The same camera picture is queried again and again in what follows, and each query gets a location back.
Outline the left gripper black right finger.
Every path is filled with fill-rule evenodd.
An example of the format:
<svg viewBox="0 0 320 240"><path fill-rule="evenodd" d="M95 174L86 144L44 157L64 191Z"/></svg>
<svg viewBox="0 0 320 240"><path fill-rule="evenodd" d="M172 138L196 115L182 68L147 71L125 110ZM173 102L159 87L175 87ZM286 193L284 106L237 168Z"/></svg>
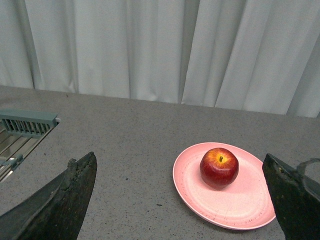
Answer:
<svg viewBox="0 0 320 240"><path fill-rule="evenodd" d="M319 162L311 158L292 168L270 153L265 156L262 171L287 240L320 238L320 184L305 175L307 166Z"/></svg>

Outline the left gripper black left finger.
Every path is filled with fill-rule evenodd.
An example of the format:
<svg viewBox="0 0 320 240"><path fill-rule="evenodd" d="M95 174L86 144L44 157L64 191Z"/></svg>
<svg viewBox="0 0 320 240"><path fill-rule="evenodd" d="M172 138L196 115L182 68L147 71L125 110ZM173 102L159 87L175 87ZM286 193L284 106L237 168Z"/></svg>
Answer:
<svg viewBox="0 0 320 240"><path fill-rule="evenodd" d="M89 152L0 217L2 240L75 240L82 228L97 174Z"/></svg>

